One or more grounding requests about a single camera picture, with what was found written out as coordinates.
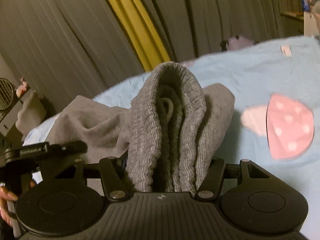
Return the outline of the person's left hand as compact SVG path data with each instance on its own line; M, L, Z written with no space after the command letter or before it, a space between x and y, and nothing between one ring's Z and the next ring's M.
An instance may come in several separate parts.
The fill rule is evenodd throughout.
M1 218L12 228L12 221L9 215L8 202L18 200L18 196L7 189L7 187L1 183L0 189L0 201L1 201Z

